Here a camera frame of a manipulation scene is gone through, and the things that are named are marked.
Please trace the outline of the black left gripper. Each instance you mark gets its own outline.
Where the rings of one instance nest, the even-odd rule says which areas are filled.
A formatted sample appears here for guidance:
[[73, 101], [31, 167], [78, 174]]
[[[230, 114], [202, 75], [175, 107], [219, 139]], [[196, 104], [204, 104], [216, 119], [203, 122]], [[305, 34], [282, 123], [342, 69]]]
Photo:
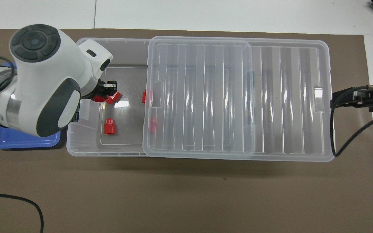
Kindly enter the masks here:
[[93, 99], [102, 91], [103, 97], [110, 97], [115, 95], [117, 92], [117, 82], [116, 81], [107, 81], [104, 84], [105, 89], [103, 90], [104, 82], [101, 79], [98, 79], [93, 90], [91, 90], [88, 94], [82, 96], [82, 99]]

